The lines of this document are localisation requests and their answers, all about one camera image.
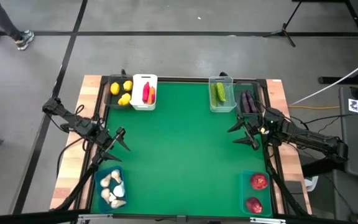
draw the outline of garlic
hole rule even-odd
[[[103,199],[105,199],[105,201],[106,201],[107,203],[110,203],[110,201],[109,201],[110,190],[109,190],[109,189],[103,189],[103,190],[102,190],[102,193],[101,193],[101,196],[102,196]]]
[[[118,207],[121,207],[123,205],[125,205],[127,202],[125,201],[122,201],[122,200],[113,200],[111,202],[111,208],[118,208]]]
[[[113,200],[117,199],[116,196],[114,196],[111,192],[110,192],[110,197],[109,197],[109,202],[112,202]]]
[[[111,175],[107,175],[105,178],[103,178],[102,180],[100,180],[100,185],[102,187],[109,187],[110,184],[110,179],[111,179]]]
[[[122,182],[121,178],[119,177],[119,170],[113,170],[111,172],[111,177],[114,178],[118,184]]]
[[[121,182],[120,185],[117,185],[114,190],[112,191],[112,193],[117,196],[117,197],[123,197],[125,194],[125,190],[124,190],[124,182]]]

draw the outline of red fruit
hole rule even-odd
[[[260,201],[255,197],[248,198],[246,201],[246,205],[248,211],[250,211],[253,214],[261,214],[262,211],[264,210]]]
[[[258,173],[251,177],[251,186],[255,190],[265,189],[268,184],[265,174]]]
[[[143,101],[147,102],[147,99],[149,98],[149,92],[150,92],[150,85],[149,82],[147,82],[144,86],[143,86]]]

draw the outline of tripod stand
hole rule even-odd
[[[299,6],[301,5],[301,3],[302,3],[302,0],[299,1],[299,3],[296,6],[295,10],[292,12],[292,15],[291,15],[290,19],[286,23],[283,24],[283,27],[280,30],[273,31],[270,34],[265,35],[264,37],[271,37],[271,36],[281,36],[282,37],[282,36],[285,36],[288,39],[288,41],[290,42],[291,46],[295,47],[295,43],[292,41],[291,37],[287,33],[287,27],[288,27],[289,23],[291,22],[292,17],[295,15],[296,11],[298,10]]]

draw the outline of gray floor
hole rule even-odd
[[[73,29],[80,0],[1,1],[20,29]],[[295,8],[290,0],[228,1],[88,1],[82,31],[272,31],[280,28]],[[358,12],[358,1],[355,2]],[[344,4],[304,3],[289,31],[357,32]],[[50,96],[68,36],[38,36],[26,52],[18,52],[8,37],[0,41],[0,214],[11,200],[29,156]],[[292,103],[321,88],[319,76],[342,77],[358,67],[358,38],[295,37],[296,48],[281,37],[77,37],[60,92],[63,104],[74,110],[84,75],[128,73],[160,76],[209,77],[221,71],[232,77],[278,78]],[[302,102],[308,106],[337,106],[337,87]],[[339,110],[291,110],[304,121],[338,114]],[[319,130],[329,121],[316,122]],[[323,133],[341,135],[340,122]],[[55,186],[56,161],[67,135],[54,126],[40,155],[24,212],[46,211]],[[332,188],[322,179],[311,193],[315,214],[332,217]],[[139,221],[121,220],[121,223]]]

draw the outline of green mat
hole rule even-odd
[[[122,162],[99,169],[123,168],[128,203],[113,213],[246,217],[240,207],[240,175],[265,172],[262,150],[233,140],[234,110],[209,110],[208,84],[158,83],[153,111],[109,110],[107,128],[126,130],[131,152],[116,144],[110,152]],[[94,193],[92,213],[99,213]]]

